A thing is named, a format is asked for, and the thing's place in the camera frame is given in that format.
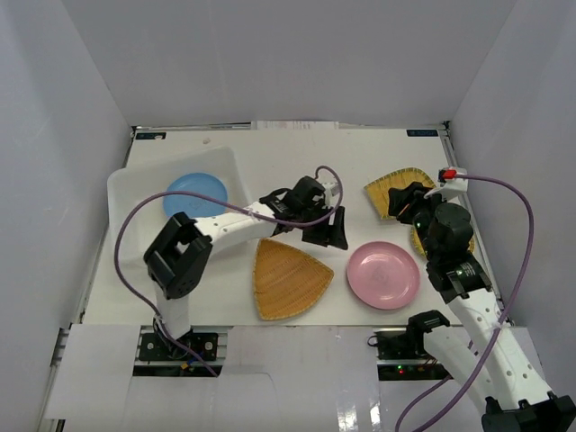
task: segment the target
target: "white cardboard panel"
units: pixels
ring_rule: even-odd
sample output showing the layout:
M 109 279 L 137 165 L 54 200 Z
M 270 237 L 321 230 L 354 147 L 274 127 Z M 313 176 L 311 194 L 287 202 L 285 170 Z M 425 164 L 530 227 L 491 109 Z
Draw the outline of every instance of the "white cardboard panel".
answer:
M 64 0 L 132 125 L 450 120 L 515 0 Z
M 72 326 L 44 417 L 121 419 L 139 336 L 140 326 Z

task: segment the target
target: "white enclosure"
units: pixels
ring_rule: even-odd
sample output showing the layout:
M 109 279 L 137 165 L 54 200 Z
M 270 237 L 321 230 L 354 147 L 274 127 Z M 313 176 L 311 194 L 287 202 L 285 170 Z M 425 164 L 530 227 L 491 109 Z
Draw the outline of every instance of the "white enclosure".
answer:
M 513 318 L 553 388 L 576 394 L 574 41 L 571 0 L 0 2 L 2 430 L 37 427 L 129 125 L 451 121 L 460 164 L 517 185 L 535 208 Z M 524 210 L 507 192 L 470 189 L 506 298 Z

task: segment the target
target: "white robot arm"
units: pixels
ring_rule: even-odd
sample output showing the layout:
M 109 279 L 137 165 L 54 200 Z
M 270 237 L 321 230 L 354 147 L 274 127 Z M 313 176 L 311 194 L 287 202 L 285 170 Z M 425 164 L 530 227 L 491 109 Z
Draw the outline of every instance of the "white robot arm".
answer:
M 510 325 L 500 323 L 500 308 L 491 281 L 468 251 L 473 235 L 470 213 L 447 202 L 467 190 L 466 171 L 440 171 L 440 187 L 412 183 L 389 191 L 389 214 L 411 224 L 427 255 L 428 279 L 462 322 L 473 346 L 484 352 L 499 329 L 498 339 L 467 394 L 482 416 L 485 432 L 565 432 L 576 417 L 569 396 L 558 398 L 530 364 Z M 437 310 L 409 319 L 405 338 L 417 352 L 442 362 L 464 385 L 479 363 Z
M 321 184 L 305 176 L 293 189 L 273 191 L 242 212 L 198 219 L 189 219 L 181 212 L 170 218 L 144 261 L 156 282 L 156 304 L 172 337 L 178 339 L 190 331 L 189 294 L 199 284 L 209 257 L 222 250 L 272 237 L 294 226 L 301 228 L 302 241 L 347 249 L 345 208 L 332 207 L 339 193 L 339 184 Z M 330 212 L 334 213 L 332 223 L 329 219 L 314 223 Z

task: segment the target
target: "purple cable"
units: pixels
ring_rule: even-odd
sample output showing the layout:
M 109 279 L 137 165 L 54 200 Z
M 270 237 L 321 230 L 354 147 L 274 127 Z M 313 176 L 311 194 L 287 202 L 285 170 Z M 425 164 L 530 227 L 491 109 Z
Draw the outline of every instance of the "purple cable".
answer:
M 207 370 L 208 372 L 210 372 L 212 375 L 214 376 L 218 376 L 218 374 L 216 372 L 214 372 L 214 370 L 190 347 L 185 346 L 184 344 L 181 344 L 180 342 L 178 342 L 176 339 L 174 339 L 172 337 L 172 335 L 170 335 L 170 332 L 168 331 L 166 325 L 164 324 L 164 321 L 162 319 L 162 314 L 160 313 L 160 310 L 158 309 L 158 307 L 156 306 L 156 304 L 154 304 L 152 301 L 148 300 L 144 295 L 142 295 L 136 288 L 134 288 L 132 286 L 132 284 L 130 282 L 128 282 L 128 280 L 126 279 L 126 276 L 124 276 L 124 273 L 122 272 L 122 270 L 120 269 L 120 244 L 122 243 L 122 238 L 124 237 L 124 233 L 126 232 L 126 229 L 128 228 L 128 224 L 130 223 L 130 221 L 134 218 L 134 216 L 136 215 L 136 213 L 142 208 L 144 207 L 146 204 L 151 203 L 152 201 L 157 200 L 158 198 L 162 198 L 163 196 L 169 196 L 169 195 L 187 195 L 187 196 L 193 196 L 196 198 L 200 198 L 202 200 L 206 200 L 206 201 L 210 201 L 211 203 L 216 203 L 219 205 L 222 205 L 224 207 L 228 207 L 229 209 L 232 209 L 236 212 L 239 213 L 243 213 L 246 215 L 251 215 L 252 217 L 256 218 L 256 219 L 260 219 L 261 221 L 268 221 L 268 222 L 272 222 L 272 223 L 278 223 L 281 225 L 285 225 L 288 227 L 293 227 L 293 228 L 307 228 L 307 227 L 311 227 L 313 225 L 316 225 L 318 223 L 321 223 L 323 221 L 325 221 L 326 219 L 328 219 L 330 216 L 332 216 L 336 210 L 338 209 L 338 207 L 340 206 L 340 204 L 342 203 L 342 198 L 344 196 L 344 190 L 342 187 L 342 182 L 340 180 L 340 177 L 338 176 L 338 174 L 336 173 L 336 171 L 334 171 L 332 168 L 330 168 L 329 166 L 325 166 L 325 165 L 321 165 L 318 168 L 316 168 L 316 172 L 314 175 L 314 178 L 318 179 L 318 174 L 319 171 L 321 169 L 325 169 L 327 171 L 329 171 L 334 178 L 336 179 L 337 183 L 338 183 L 338 187 L 340 189 L 340 194 L 337 200 L 336 205 L 324 216 L 322 216 L 321 218 L 318 218 L 316 220 L 313 220 L 311 222 L 290 222 L 288 220 L 279 220 L 279 219 L 275 219 L 275 218 L 269 218 L 268 216 L 264 216 L 261 214 L 257 214 L 257 213 L 252 213 L 251 211 L 248 211 L 246 209 L 243 209 L 241 207 L 238 207 L 237 205 L 233 205 L 233 204 L 229 204 L 227 202 L 224 201 L 220 201 L 217 200 L 215 198 L 212 198 L 208 195 L 203 195 L 201 193 L 196 193 L 196 192 L 186 192 L 186 191 L 173 191 L 173 192 L 160 192 L 160 193 L 155 193 L 151 196 L 149 196 L 148 198 L 146 198 L 144 201 L 140 202 L 136 207 L 134 207 L 130 213 L 128 213 L 128 216 L 126 216 L 126 219 L 124 220 L 124 222 L 122 223 L 120 230 L 118 231 L 118 238 L 116 239 L 116 243 L 114 244 L 114 268 L 116 269 L 116 274 L 118 275 L 118 277 L 120 278 L 121 282 L 126 286 L 126 288 L 128 288 L 128 290 L 134 294 L 136 297 L 138 297 L 139 299 L 141 299 L 143 302 L 145 302 L 153 311 L 154 314 L 156 315 L 155 319 L 157 319 L 158 325 L 160 326 L 162 333 L 164 333 L 164 336 L 166 336 L 166 338 L 172 342 L 174 345 L 176 345 L 177 347 L 179 347 L 180 349 L 183 349 L 186 353 L 190 354 L 191 356 L 193 356 L 196 360 L 198 360 Z
M 532 245 L 534 243 L 534 213 L 532 211 L 532 206 L 530 205 L 530 202 L 528 201 L 528 199 L 526 198 L 526 196 L 523 193 L 521 193 L 512 184 L 506 183 L 502 180 L 492 178 L 492 177 L 484 177 L 484 176 L 480 176 L 480 175 L 462 175 L 462 174 L 456 175 L 456 178 L 465 178 L 468 180 L 478 180 L 481 182 L 494 183 L 495 185 L 504 186 L 507 189 L 509 189 L 510 191 L 512 191 L 514 194 L 516 194 L 520 198 L 520 200 L 522 200 L 522 203 L 524 203 L 524 205 L 526 206 L 526 211 L 528 213 L 528 240 L 526 243 L 526 252 L 524 254 L 524 259 L 522 260 L 522 266 L 520 267 L 520 271 L 518 272 L 516 283 L 514 284 L 514 289 L 512 290 L 512 294 L 510 295 L 510 298 L 508 299 L 508 305 L 504 308 L 504 311 L 502 312 L 502 314 L 500 315 L 500 317 L 498 319 L 499 323 L 502 324 L 504 321 L 506 321 L 506 318 L 510 314 L 510 310 L 512 308 L 512 305 L 514 304 L 514 301 L 518 297 L 520 285 L 522 284 L 522 280 L 524 279 L 524 275 L 525 275 L 527 267 L 528 267 L 528 261 L 530 260 L 530 254 L 532 252 Z M 430 428 L 432 425 L 434 425 L 436 422 L 438 422 L 443 416 L 445 416 L 455 406 L 455 404 L 458 403 L 458 401 L 466 394 L 466 392 L 468 392 L 468 390 L 472 386 L 474 380 L 480 374 L 480 371 L 482 370 L 482 368 L 486 364 L 486 361 L 488 360 L 488 357 L 490 356 L 492 349 L 496 345 L 496 341 L 498 339 L 498 335 L 500 334 L 500 332 L 501 332 L 500 328 L 496 328 L 494 330 L 494 333 L 492 334 L 492 337 L 490 338 L 490 341 L 488 342 L 486 349 L 482 353 L 480 360 L 478 361 L 478 364 L 476 365 L 476 367 L 472 371 L 468 380 L 466 380 L 466 382 L 464 383 L 462 388 L 458 391 L 458 393 L 433 418 L 431 418 L 429 421 L 424 423 L 422 426 L 414 429 L 413 432 L 423 432 L 426 429 Z M 411 402 L 406 407 L 406 409 L 400 414 L 400 417 L 398 418 L 398 421 L 396 422 L 396 427 L 394 429 L 395 432 L 400 432 L 401 422 L 404 420 L 404 418 L 406 417 L 408 412 L 418 402 L 420 402 L 422 399 L 424 399 L 426 396 L 428 396 L 434 390 L 440 388 L 440 386 L 445 384 L 447 381 L 448 380 L 445 379 L 442 382 L 437 383 L 435 386 L 431 387 L 429 390 L 425 391 L 420 396 L 418 396 L 413 402 Z

